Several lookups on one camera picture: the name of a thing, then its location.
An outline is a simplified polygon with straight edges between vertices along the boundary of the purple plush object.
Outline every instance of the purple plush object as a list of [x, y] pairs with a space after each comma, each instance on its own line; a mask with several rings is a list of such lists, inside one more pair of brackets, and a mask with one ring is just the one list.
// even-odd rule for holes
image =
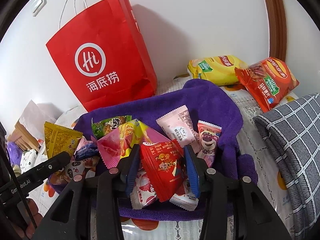
[[20, 166], [20, 161], [22, 157], [22, 150], [14, 142], [7, 142], [7, 149], [10, 157], [11, 164], [16, 164]]
[[[132, 115], [144, 122], [146, 125], [164, 134], [156, 119], [168, 112], [186, 105], [195, 131], [198, 131], [198, 120], [206, 121], [222, 127], [221, 137], [218, 141], [221, 154], [216, 158], [214, 168], [225, 176], [238, 179], [247, 175], [256, 182], [257, 173], [251, 156], [241, 155], [237, 161], [238, 142], [236, 135], [243, 125], [240, 110], [236, 104], [213, 83], [201, 79], [192, 79], [184, 85], [183, 89], [164, 95], [145, 98], [121, 105], [99, 108], [82, 115], [79, 118], [75, 130], [84, 133], [87, 140], [92, 134], [91, 120], [99, 122], [106, 118], [119, 115]], [[106, 171], [104, 163], [100, 161], [96, 167], [96, 175]], [[133, 210], [130, 200], [119, 201], [121, 216], [149, 220], [195, 220], [201, 219], [204, 215], [205, 201], [199, 200], [195, 211], [186, 211], [171, 203], [154, 203], [143, 210]]]

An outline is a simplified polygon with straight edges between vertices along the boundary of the metal screw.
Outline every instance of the metal screw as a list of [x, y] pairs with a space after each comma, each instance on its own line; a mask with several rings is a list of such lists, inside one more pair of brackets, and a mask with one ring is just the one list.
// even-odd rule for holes
[[82, 175], [80, 175], [80, 174], [73, 177], [74, 181], [81, 181], [81, 179], [82, 179]]
[[213, 168], [208, 168], [208, 169], [207, 169], [207, 173], [213, 175], [213, 174], [216, 174], [216, 170], [213, 169]]
[[250, 183], [250, 182], [251, 182], [251, 179], [250, 179], [250, 177], [248, 177], [248, 176], [244, 176], [244, 177], [242, 178], [242, 180], [243, 180], [245, 183]]
[[117, 174], [118, 173], [118, 169], [117, 168], [111, 168], [110, 170], [109, 170], [109, 173], [110, 174]]

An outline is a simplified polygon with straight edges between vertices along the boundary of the human hand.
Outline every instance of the human hand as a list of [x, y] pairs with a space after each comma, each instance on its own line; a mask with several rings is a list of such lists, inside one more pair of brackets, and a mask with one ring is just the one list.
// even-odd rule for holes
[[[42, 215], [39, 214], [39, 209], [37, 204], [34, 202], [33, 199], [31, 198], [27, 198], [27, 202], [28, 202], [28, 206], [30, 208], [31, 214], [33, 215], [33, 218], [35, 219], [35, 222], [37, 224], [37, 226], [40, 224], [41, 220], [42, 220]], [[26, 232], [24, 233], [23, 230], [18, 227], [17, 225], [15, 225], [14, 223], [11, 223], [12, 227], [14, 228], [14, 230], [17, 232], [17, 234], [23, 238], [25, 235], [30, 239], [33, 235], [33, 233], [36, 231], [35, 227], [33, 226], [32, 222], [30, 221], [30, 223], [28, 224], [28, 227], [26, 229]]]

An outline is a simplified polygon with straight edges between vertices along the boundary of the yellow chip bag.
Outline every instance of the yellow chip bag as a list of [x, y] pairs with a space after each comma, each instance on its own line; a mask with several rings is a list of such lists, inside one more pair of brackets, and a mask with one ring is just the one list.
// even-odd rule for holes
[[206, 57], [190, 60], [188, 72], [193, 78], [209, 80], [217, 86], [239, 84], [235, 67], [246, 69], [248, 66], [235, 56]]
[[44, 123], [44, 141], [48, 159], [67, 152], [72, 156], [82, 138], [83, 133], [49, 122]]

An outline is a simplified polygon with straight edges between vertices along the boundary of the folded gray cloth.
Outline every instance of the folded gray cloth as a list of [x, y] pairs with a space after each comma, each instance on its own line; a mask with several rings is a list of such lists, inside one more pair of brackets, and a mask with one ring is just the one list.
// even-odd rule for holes
[[311, 94], [254, 117], [288, 189], [296, 239], [320, 215], [320, 96]]

